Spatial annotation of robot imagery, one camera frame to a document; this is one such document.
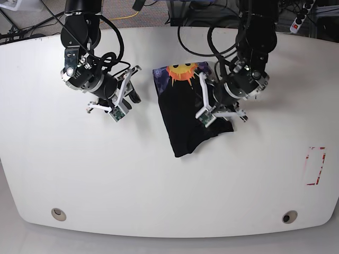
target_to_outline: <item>white tabletop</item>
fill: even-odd
[[[182,32],[192,50],[209,53],[206,29]],[[287,231],[328,221],[339,196],[336,44],[279,35],[266,69],[269,87],[256,101],[241,102],[249,121],[236,119],[236,132],[177,159],[151,70],[207,59],[186,53],[176,28],[121,33],[124,60],[143,70],[132,80],[142,102],[119,123],[104,112],[88,115],[94,96],[61,81],[58,36],[0,47],[0,157],[26,221],[176,238]],[[213,39],[223,49],[235,35],[223,29]],[[96,54],[117,47],[114,33],[104,31]],[[319,184],[307,185],[318,177],[323,151]],[[55,207],[66,221],[51,216]],[[298,212],[296,221],[282,223],[291,210]]]

